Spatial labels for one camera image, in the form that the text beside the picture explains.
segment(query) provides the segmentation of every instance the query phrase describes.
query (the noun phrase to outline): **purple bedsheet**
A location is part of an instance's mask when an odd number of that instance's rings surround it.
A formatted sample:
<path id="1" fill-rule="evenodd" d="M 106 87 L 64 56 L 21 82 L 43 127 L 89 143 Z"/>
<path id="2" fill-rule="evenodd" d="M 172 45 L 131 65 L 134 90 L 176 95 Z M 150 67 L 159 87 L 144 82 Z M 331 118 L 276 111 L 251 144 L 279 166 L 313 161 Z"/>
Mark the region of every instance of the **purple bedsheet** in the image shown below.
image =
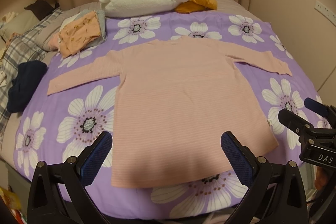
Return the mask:
<path id="1" fill-rule="evenodd" d="M 14 161 L 17 170 L 28 179 L 32 179 L 38 161 L 44 160 L 48 164 L 63 162 L 71 155 L 79 155 L 102 129 L 113 131 L 114 96 L 120 83 L 119 77 L 94 81 L 47 97 L 49 81 L 91 63 L 109 50 L 121 50 L 156 38 L 169 40 L 180 35 L 209 37 L 256 51 L 272 51 L 275 57 L 288 63 L 293 77 L 237 64 L 249 81 L 279 142 L 279 147 L 267 155 L 269 161 L 285 164 L 294 160 L 301 164 L 298 137 L 279 123 L 277 115 L 280 109 L 287 108 L 315 126 L 327 126 L 325 121 L 304 107 L 303 100 L 306 97 L 316 99 L 317 93 L 269 23 L 216 12 L 188 15 L 169 12 L 124 20 L 107 19 L 106 31 L 107 40 L 98 47 L 65 60 L 60 55 L 55 56 L 23 112 L 16 133 Z M 244 122 L 244 115 L 247 114 L 242 113 L 241 122 Z M 103 213 L 118 218 L 194 216 L 237 204 L 247 189 L 233 171 L 171 187 L 116 188 L 110 184 L 111 162 L 112 152 L 93 184 L 86 189 Z M 61 191 L 64 198 L 70 200 L 65 187 L 61 187 Z"/>

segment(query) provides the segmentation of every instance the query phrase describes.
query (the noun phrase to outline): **yellow package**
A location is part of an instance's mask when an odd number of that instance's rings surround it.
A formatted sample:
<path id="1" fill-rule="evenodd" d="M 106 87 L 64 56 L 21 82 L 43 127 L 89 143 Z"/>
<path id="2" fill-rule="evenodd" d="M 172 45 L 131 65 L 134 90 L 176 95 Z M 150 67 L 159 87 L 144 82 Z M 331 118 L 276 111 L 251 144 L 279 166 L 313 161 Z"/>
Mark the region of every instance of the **yellow package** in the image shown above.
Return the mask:
<path id="1" fill-rule="evenodd" d="M 0 187 L 0 196 L 8 208 L 21 210 L 19 197 L 15 193 Z"/>

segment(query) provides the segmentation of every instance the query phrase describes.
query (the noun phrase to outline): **gray cloth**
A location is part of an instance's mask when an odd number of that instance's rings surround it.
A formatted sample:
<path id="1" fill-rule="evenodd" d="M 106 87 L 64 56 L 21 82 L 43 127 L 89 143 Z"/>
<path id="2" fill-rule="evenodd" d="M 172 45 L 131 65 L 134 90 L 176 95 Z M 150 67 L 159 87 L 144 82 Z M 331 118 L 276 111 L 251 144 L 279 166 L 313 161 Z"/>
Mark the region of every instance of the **gray cloth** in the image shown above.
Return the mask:
<path id="1" fill-rule="evenodd" d="M 86 15 L 87 13 L 91 12 L 91 10 L 85 9 L 83 11 L 81 11 L 78 16 L 76 16 L 76 18 L 74 20 L 77 20 L 81 17 L 83 17 L 84 15 Z M 95 40 L 91 41 L 90 43 L 88 43 L 85 48 L 89 48 L 89 47 L 93 47 L 93 46 L 98 46 L 102 43 L 105 42 L 106 40 L 106 30 L 105 30 L 105 12 L 103 10 L 97 10 L 95 11 L 98 17 L 98 21 L 99 21 L 99 27 L 100 27 L 100 32 L 101 32 L 101 36 L 96 38 Z"/>

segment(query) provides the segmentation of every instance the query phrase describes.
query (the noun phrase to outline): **sweater cuff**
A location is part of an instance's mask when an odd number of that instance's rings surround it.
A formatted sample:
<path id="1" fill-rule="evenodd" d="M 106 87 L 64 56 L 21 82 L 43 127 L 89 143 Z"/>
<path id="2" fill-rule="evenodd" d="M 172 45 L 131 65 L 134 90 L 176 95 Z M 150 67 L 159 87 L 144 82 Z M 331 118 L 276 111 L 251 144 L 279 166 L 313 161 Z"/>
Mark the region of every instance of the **sweater cuff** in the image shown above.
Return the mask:
<path id="1" fill-rule="evenodd" d="M 286 62 L 280 61 L 280 65 L 281 65 L 281 74 L 282 75 L 289 75 L 289 76 L 293 76 L 291 70 L 288 67 L 288 64 Z"/>

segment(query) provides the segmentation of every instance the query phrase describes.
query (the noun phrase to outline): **sweater sleeve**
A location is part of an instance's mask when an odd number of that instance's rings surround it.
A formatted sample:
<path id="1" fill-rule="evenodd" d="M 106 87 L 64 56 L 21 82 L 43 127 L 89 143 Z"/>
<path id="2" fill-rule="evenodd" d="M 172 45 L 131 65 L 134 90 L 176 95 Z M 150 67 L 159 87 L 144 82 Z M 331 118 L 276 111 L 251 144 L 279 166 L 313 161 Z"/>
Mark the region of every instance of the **sweater sleeve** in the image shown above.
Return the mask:
<path id="1" fill-rule="evenodd" d="M 120 75 L 123 67 L 123 52 L 109 51 L 92 63 L 57 76 L 49 82 L 47 95 L 61 92 L 88 82 Z"/>
<path id="2" fill-rule="evenodd" d="M 234 43 L 222 42 L 208 38 L 205 39 L 207 40 L 207 44 L 209 46 L 214 47 L 218 52 L 225 55 L 232 62 L 245 62 L 269 72 L 293 76 L 292 72 L 288 68 L 288 64 L 275 58 L 271 51 L 258 52 Z"/>

